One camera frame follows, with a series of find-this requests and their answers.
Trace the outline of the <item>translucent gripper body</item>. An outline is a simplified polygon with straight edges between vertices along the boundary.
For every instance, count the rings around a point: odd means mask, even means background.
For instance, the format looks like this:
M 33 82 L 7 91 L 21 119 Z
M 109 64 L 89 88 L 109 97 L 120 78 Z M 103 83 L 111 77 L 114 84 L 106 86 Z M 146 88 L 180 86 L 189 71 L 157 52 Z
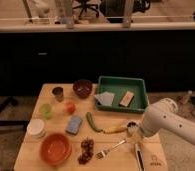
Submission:
M 143 140 L 143 135 L 138 127 L 133 127 L 129 129 L 130 140 L 133 144 L 139 143 Z

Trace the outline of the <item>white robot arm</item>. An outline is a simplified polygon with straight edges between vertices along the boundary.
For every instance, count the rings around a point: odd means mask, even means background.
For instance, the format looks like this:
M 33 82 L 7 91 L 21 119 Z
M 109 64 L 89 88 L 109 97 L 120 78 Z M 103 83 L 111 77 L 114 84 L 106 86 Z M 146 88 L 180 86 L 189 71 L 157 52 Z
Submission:
M 195 146 L 195 123 L 178 116 L 177 112 L 177 103 L 170 98 L 148 105 L 130 141 L 136 144 L 154 136 L 160 129 L 165 129 Z

